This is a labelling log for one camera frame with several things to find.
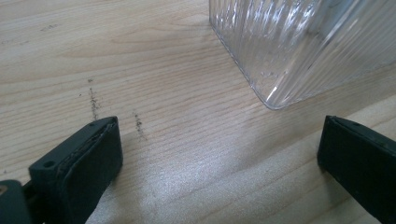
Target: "light wood surface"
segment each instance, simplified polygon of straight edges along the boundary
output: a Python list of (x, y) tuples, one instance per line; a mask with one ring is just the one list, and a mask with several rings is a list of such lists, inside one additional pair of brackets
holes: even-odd
[(272, 111), (207, 0), (0, 0), (0, 73), (0, 179), (119, 117), (124, 166), (88, 223), (377, 223), (316, 154), (328, 114), (396, 139), (396, 65)]

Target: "wooden table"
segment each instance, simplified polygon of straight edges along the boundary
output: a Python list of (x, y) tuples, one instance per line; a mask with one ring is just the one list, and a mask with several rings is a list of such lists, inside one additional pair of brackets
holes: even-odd
[(124, 166), (88, 223), (376, 223), (316, 161), (325, 115), (396, 139), (396, 65), (272, 111), (207, 0), (0, 0), (0, 179), (92, 120)]

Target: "wood grain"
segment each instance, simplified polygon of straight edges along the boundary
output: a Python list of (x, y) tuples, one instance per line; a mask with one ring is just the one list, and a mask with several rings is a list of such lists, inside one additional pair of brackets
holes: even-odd
[(0, 1), (0, 179), (118, 116), (88, 223), (376, 223), (317, 166), (325, 115), (396, 139), (396, 65), (267, 109), (197, 1)]

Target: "ribbed plastic container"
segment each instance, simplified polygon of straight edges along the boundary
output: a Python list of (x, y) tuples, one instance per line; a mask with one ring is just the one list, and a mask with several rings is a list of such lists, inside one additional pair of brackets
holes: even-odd
[(396, 61), (395, 0), (209, 0), (210, 22), (271, 109)]

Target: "clear plastic container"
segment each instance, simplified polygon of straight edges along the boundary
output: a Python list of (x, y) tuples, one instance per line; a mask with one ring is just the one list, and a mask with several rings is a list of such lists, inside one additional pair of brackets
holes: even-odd
[(271, 109), (396, 60), (395, 0), (209, 0), (210, 22)]

